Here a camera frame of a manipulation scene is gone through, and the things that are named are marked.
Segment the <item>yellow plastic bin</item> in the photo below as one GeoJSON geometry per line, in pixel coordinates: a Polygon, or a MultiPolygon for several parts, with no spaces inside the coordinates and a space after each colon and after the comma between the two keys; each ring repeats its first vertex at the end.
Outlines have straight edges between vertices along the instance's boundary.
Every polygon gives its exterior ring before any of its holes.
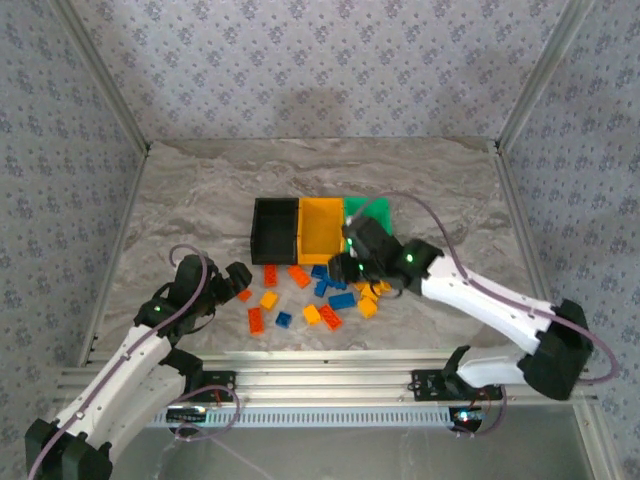
{"type": "Polygon", "coordinates": [[[326,265],[344,249],[342,198],[303,197],[299,199],[297,262],[326,265]]]}

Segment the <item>left circuit board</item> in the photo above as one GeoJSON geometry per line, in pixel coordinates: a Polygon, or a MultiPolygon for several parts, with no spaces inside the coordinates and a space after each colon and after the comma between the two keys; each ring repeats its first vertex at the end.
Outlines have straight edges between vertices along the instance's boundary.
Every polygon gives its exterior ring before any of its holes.
{"type": "Polygon", "coordinates": [[[170,406],[165,414],[167,423],[204,423],[207,409],[202,406],[170,406]]]}

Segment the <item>aluminium side rail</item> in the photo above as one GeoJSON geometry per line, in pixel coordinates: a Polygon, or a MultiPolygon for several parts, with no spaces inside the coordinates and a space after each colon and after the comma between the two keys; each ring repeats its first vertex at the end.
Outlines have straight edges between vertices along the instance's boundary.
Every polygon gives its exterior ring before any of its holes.
{"type": "Polygon", "coordinates": [[[123,251],[128,225],[138,195],[141,178],[144,172],[146,161],[149,156],[149,150],[150,146],[147,145],[139,158],[139,163],[133,177],[133,183],[131,185],[129,195],[127,197],[119,230],[115,237],[115,244],[107,263],[105,277],[98,291],[96,302],[89,319],[88,327],[83,337],[82,347],[80,349],[78,360],[76,362],[77,367],[85,367],[87,365],[92,355],[93,344],[99,335],[99,330],[102,325],[106,306],[109,300],[111,286],[117,271],[121,253],[123,251]]]}
{"type": "Polygon", "coordinates": [[[516,178],[507,155],[497,141],[489,143],[495,154],[495,166],[509,215],[514,228],[519,251],[524,261],[530,286],[538,298],[551,301],[552,294],[536,247],[533,232],[528,222],[525,205],[520,197],[516,178]]]}

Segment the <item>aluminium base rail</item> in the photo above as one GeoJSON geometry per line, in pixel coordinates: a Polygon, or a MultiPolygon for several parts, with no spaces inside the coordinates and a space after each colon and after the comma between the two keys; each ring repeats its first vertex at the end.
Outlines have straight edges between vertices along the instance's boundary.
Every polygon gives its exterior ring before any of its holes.
{"type": "Polygon", "coordinates": [[[445,365],[449,350],[196,351],[206,370],[232,370],[249,407],[392,406],[413,401],[410,373],[445,365]]]}

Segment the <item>green plastic bin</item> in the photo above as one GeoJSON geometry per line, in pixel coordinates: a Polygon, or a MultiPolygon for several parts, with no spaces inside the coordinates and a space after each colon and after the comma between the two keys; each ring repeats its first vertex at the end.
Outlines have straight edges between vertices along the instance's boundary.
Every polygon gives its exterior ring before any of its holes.
{"type": "Polygon", "coordinates": [[[369,203],[369,198],[362,196],[351,196],[343,198],[343,213],[344,223],[349,224],[352,217],[357,211],[367,204],[367,208],[363,211],[362,215],[375,219],[388,234],[393,233],[392,227],[392,215],[389,200],[381,197],[377,198],[372,203],[369,203]]]}

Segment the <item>circuit board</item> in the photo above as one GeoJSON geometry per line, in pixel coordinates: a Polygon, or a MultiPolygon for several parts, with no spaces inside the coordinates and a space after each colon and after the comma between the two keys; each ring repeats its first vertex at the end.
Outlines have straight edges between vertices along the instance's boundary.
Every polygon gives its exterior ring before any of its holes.
{"type": "Polygon", "coordinates": [[[165,414],[167,423],[204,423],[207,409],[202,406],[170,406],[165,414]]]}
{"type": "Polygon", "coordinates": [[[481,407],[450,407],[450,430],[455,433],[477,434],[488,413],[481,407]]]}

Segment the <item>black plastic bin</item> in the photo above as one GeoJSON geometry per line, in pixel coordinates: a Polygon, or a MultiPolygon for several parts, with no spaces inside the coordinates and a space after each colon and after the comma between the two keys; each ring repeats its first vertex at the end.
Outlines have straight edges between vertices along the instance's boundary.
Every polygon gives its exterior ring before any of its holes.
{"type": "Polygon", "coordinates": [[[299,199],[256,198],[250,235],[254,265],[297,263],[299,199]]]}

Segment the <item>right circuit board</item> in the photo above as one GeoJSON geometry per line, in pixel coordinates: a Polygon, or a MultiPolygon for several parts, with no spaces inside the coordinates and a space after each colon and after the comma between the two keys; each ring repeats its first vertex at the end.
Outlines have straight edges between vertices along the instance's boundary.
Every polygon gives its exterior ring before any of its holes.
{"type": "Polygon", "coordinates": [[[488,413],[481,407],[450,407],[450,430],[455,433],[477,434],[488,413]]]}

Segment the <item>aluminium frame post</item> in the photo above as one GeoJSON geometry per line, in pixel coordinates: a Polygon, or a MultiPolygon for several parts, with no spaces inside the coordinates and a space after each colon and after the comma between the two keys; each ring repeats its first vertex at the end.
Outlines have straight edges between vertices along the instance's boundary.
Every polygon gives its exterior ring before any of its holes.
{"type": "Polygon", "coordinates": [[[47,1],[114,114],[124,135],[140,153],[146,153],[148,143],[71,0],[47,1]]]}
{"type": "Polygon", "coordinates": [[[499,153],[515,144],[596,0],[567,0],[548,41],[496,140],[499,153]]]}

